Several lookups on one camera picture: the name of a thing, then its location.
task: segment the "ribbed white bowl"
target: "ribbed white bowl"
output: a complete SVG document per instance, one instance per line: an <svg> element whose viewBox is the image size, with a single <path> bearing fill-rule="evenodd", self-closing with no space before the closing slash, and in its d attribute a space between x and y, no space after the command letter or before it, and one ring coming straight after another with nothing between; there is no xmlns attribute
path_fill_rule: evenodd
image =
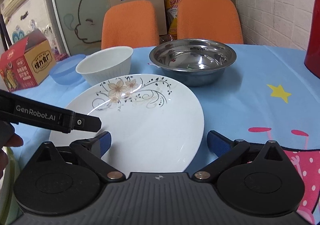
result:
<svg viewBox="0 0 320 225"><path fill-rule="evenodd" d="M100 50L87 56L76 67L90 85L96 85L105 80L127 75L130 72L131 47L113 47Z"/></svg>

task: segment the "gray ridged panel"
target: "gray ridged panel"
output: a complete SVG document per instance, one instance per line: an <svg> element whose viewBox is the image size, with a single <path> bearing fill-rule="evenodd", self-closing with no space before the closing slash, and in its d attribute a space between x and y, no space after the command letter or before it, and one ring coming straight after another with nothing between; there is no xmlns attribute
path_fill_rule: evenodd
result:
<svg viewBox="0 0 320 225"><path fill-rule="evenodd" d="M109 184L101 197L78 213L61 217L25 214L14 225L308 225L298 214L276 218L233 210L212 185L186 173L133 173Z"/></svg>

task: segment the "metal bowl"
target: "metal bowl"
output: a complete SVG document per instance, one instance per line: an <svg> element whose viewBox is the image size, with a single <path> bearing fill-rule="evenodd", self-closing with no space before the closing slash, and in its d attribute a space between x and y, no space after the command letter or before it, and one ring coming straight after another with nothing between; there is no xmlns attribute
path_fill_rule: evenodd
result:
<svg viewBox="0 0 320 225"><path fill-rule="evenodd" d="M219 79L237 58L229 46L205 39L179 39L150 52L150 60L167 76L187 86L201 86Z"/></svg>

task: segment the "yellow star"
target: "yellow star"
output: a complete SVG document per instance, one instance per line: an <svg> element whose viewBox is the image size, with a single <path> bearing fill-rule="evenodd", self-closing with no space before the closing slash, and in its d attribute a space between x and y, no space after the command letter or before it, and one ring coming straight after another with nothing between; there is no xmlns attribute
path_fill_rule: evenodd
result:
<svg viewBox="0 0 320 225"><path fill-rule="evenodd" d="M279 85L278 87L275 87L270 84L267 84L267 85L272 89L272 93L271 93L272 97L282 98L286 103L288 103L288 97L291 95L291 93L285 92L281 85Z"/></svg>

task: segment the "frosted glass door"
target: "frosted glass door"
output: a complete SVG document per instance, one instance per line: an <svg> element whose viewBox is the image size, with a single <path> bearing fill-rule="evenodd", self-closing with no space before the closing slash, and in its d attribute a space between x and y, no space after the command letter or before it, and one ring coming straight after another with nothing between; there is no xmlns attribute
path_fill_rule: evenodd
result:
<svg viewBox="0 0 320 225"><path fill-rule="evenodd" d="M100 50L108 0L55 0L55 3L70 54L88 55Z"/></svg>

